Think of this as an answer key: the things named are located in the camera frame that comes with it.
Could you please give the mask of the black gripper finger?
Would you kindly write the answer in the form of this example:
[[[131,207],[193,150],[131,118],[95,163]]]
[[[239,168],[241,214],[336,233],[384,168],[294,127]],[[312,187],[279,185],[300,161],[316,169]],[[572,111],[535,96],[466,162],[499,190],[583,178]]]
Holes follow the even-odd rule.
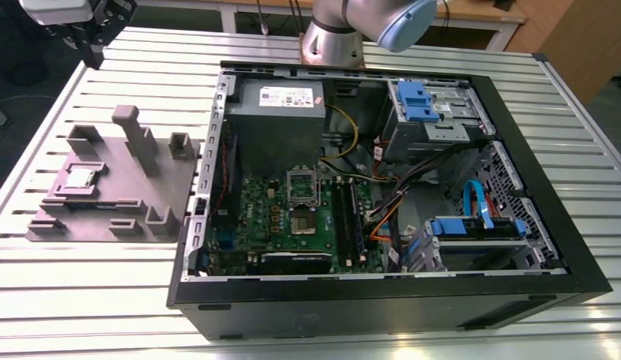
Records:
[[[137,8],[133,0],[103,0],[93,12],[96,30],[93,33],[93,69],[103,63],[103,49],[127,27]]]
[[[91,39],[81,24],[65,25],[65,44],[77,51],[88,68],[95,67],[95,53],[91,49]]]

